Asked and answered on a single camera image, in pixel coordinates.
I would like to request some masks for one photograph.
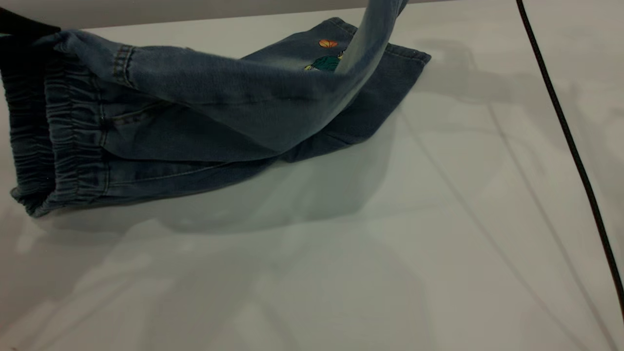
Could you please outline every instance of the blue denim jeans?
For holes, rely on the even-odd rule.
[[[371,0],[243,59],[81,31],[0,38],[17,172],[39,217],[191,194],[371,137],[430,56],[388,44],[406,0]]]

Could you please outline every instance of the embroidered patch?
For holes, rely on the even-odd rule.
[[[304,69],[306,71],[310,71],[312,69],[317,69],[319,71],[335,71],[336,67],[340,63],[340,60],[343,59],[344,50],[341,51],[337,56],[323,56],[318,59],[314,63],[309,66],[306,66]]]
[[[338,42],[337,41],[327,40],[327,39],[323,39],[323,40],[319,41],[318,44],[321,47],[336,47],[336,46],[338,46]]]

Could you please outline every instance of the gray wall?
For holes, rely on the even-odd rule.
[[[366,3],[367,0],[0,0],[1,7],[63,28],[348,9],[365,7]]]

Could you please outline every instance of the gathered elastic fabric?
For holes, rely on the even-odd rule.
[[[34,217],[93,202],[107,182],[93,75],[53,51],[1,61],[18,184],[11,195]]]

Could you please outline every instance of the white table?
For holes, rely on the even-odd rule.
[[[527,7],[620,258],[624,5]],[[92,32],[240,57],[362,13]],[[370,141],[179,199],[28,218],[0,102],[0,350],[623,350],[515,2],[410,5],[391,41],[434,58]]]

